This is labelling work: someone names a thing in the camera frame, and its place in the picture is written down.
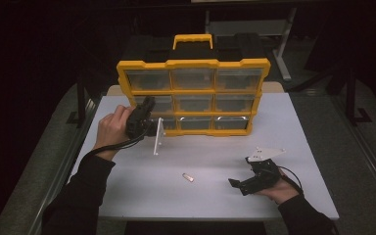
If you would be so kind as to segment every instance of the black tool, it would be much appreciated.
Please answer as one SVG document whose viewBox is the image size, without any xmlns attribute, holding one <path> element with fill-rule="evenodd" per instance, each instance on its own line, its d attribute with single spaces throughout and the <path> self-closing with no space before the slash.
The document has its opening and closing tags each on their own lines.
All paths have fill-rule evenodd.
<svg viewBox="0 0 376 235">
<path fill-rule="evenodd" d="M 153 96 L 146 96 L 143 103 L 136 106 L 126 122 L 126 134 L 129 139 L 137 138 L 143 133 L 146 133 L 146 136 L 156 136 L 157 124 L 150 119 L 154 107 Z"/>
<path fill-rule="evenodd" d="M 271 159 L 261 162 L 249 162 L 249 158 L 246 158 L 246 162 L 252 166 L 252 171 L 255 173 L 254 177 L 242 182 L 236 179 L 228 179 L 231 186 L 239 188 L 243 196 L 273 187 L 279 181 L 281 174 L 277 165 Z"/>
</svg>

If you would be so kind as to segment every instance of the clear plastic drawer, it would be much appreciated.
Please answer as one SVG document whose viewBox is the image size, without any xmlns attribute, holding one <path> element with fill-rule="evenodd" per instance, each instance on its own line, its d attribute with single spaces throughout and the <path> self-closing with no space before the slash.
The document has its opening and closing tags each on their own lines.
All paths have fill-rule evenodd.
<svg viewBox="0 0 376 235">
<path fill-rule="evenodd" d="M 126 70 L 133 90 L 169 90 L 168 70 Z"/>
<path fill-rule="evenodd" d="M 214 70 L 175 69 L 170 71 L 173 89 L 212 89 Z"/>
<path fill-rule="evenodd" d="M 256 91 L 262 69 L 220 69 L 217 70 L 215 90 Z"/>
<path fill-rule="evenodd" d="M 152 116 L 152 119 L 154 121 L 158 121 L 159 118 L 162 118 L 164 129 L 165 130 L 174 130 L 176 129 L 176 118 L 173 116 L 165 116 L 165 117 L 158 117 L 158 116 Z"/>
<path fill-rule="evenodd" d="M 210 129 L 212 127 L 212 117 L 180 117 L 179 124 L 182 130 Z"/>
<path fill-rule="evenodd" d="M 249 117 L 215 117 L 214 129 L 246 129 Z"/>
<path fill-rule="evenodd" d="M 174 95 L 177 111 L 210 112 L 212 110 L 212 95 Z"/>
<path fill-rule="evenodd" d="M 171 96 L 154 96 L 155 107 L 152 110 L 153 113 L 172 113 L 172 97 Z M 145 96 L 134 96 L 136 104 L 140 105 L 145 100 Z"/>
<path fill-rule="evenodd" d="M 215 95 L 215 110 L 218 112 L 249 112 L 255 95 Z"/>
</svg>

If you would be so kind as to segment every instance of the small white object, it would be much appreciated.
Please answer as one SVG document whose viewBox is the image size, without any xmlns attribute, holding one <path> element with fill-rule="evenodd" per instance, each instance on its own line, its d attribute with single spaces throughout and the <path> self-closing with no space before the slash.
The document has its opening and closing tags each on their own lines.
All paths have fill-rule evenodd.
<svg viewBox="0 0 376 235">
<path fill-rule="evenodd" d="M 162 145 L 162 139 L 165 136 L 165 130 L 164 130 L 164 119 L 159 117 L 158 118 L 158 129 L 157 129 L 157 137 L 155 139 L 155 148 L 154 148 L 154 155 L 158 155 L 158 150 L 160 149 L 160 146 Z"/>
<path fill-rule="evenodd" d="M 186 173 L 183 173 L 182 176 L 183 176 L 186 180 L 190 181 L 191 183 L 194 182 L 194 178 L 193 178 L 192 176 L 189 176 L 189 175 L 186 174 Z"/>
<path fill-rule="evenodd" d="M 261 162 L 286 153 L 285 149 L 267 149 L 256 147 L 255 151 L 248 157 L 249 162 Z"/>
</svg>

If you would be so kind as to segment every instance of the black cable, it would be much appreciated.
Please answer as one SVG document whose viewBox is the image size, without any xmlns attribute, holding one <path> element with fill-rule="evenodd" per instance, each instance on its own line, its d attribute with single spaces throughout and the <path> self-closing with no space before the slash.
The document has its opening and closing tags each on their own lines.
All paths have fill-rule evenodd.
<svg viewBox="0 0 376 235">
<path fill-rule="evenodd" d="M 288 168 L 286 168 L 286 167 L 284 167 L 284 166 L 280 166 L 280 165 L 278 165 L 277 167 L 282 168 L 282 169 L 286 169 L 286 170 L 288 170 L 289 172 L 291 172 L 291 173 L 295 176 L 295 178 L 298 180 L 298 182 L 299 182 L 299 187 L 301 188 L 301 190 L 304 191 L 304 188 L 302 187 L 301 180 L 298 178 L 298 176 L 297 176 L 294 172 L 292 172 L 290 169 L 288 169 Z"/>
<path fill-rule="evenodd" d="M 148 133 L 148 130 L 151 127 L 151 125 L 152 124 L 150 124 L 145 129 L 145 131 L 141 135 L 139 135 L 138 137 L 136 137 L 136 138 L 133 138 L 133 139 L 130 139 L 130 140 L 126 140 L 126 141 L 121 142 L 119 144 L 103 146 L 103 147 L 100 147 L 98 149 L 92 150 L 92 151 L 88 152 L 83 158 L 87 158 L 88 156 L 94 156 L 94 155 L 97 155 L 97 154 L 99 154 L 101 152 L 104 152 L 104 151 L 121 150 L 121 149 L 130 148 L 130 147 L 136 145 L 137 143 L 139 143 L 139 141 L 143 140 L 143 138 L 145 137 L 145 135 Z"/>
</svg>

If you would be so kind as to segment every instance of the black sleeve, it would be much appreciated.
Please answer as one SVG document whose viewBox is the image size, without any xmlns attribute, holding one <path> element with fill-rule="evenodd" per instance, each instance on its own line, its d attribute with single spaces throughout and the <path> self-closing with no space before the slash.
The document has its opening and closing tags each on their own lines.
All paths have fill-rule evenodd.
<svg viewBox="0 0 376 235">
<path fill-rule="evenodd" d="M 115 163 L 99 157 L 84 158 L 77 174 L 45 209 L 42 234 L 96 234 L 99 207 L 113 166 Z"/>
<path fill-rule="evenodd" d="M 304 196 L 298 195 L 279 206 L 290 235 L 334 234 L 334 224 L 325 214 L 313 208 Z"/>
</svg>

